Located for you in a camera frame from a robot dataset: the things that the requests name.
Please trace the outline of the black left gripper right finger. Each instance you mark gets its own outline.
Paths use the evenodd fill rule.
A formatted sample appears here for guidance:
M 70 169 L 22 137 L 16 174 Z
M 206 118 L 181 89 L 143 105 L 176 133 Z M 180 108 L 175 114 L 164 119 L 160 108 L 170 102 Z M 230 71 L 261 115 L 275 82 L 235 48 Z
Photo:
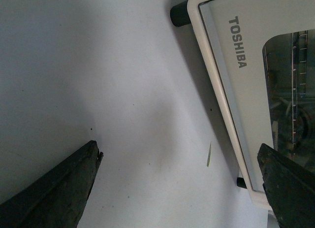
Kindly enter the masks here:
M 315 226 L 315 175 L 261 144 L 257 161 L 263 188 L 281 228 Z

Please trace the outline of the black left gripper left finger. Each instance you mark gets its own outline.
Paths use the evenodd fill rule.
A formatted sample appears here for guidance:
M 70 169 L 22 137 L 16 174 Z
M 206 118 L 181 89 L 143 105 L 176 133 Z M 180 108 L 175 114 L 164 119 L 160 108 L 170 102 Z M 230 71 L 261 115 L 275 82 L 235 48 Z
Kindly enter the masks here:
M 0 206 L 2 228 L 75 228 L 103 158 L 89 141 Z

